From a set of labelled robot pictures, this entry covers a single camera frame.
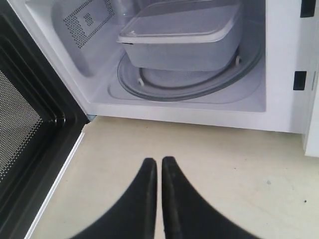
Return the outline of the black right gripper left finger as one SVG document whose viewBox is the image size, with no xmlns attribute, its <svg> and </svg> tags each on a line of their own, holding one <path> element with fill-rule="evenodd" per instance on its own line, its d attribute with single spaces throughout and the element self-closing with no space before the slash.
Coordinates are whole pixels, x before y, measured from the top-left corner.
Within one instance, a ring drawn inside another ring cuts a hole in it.
<svg viewBox="0 0 319 239">
<path fill-rule="evenodd" d="M 153 239 L 157 216 L 157 163 L 143 160 L 119 200 L 74 239 Z"/>
</svg>

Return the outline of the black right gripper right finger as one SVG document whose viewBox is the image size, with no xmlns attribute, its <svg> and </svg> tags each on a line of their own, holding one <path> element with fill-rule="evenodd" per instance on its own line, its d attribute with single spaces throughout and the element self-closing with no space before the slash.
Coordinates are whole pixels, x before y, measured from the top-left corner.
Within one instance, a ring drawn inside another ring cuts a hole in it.
<svg viewBox="0 0 319 239">
<path fill-rule="evenodd" d="M 167 239 L 256 239 L 213 208 L 192 186 L 176 159 L 161 167 L 161 201 Z"/>
</svg>

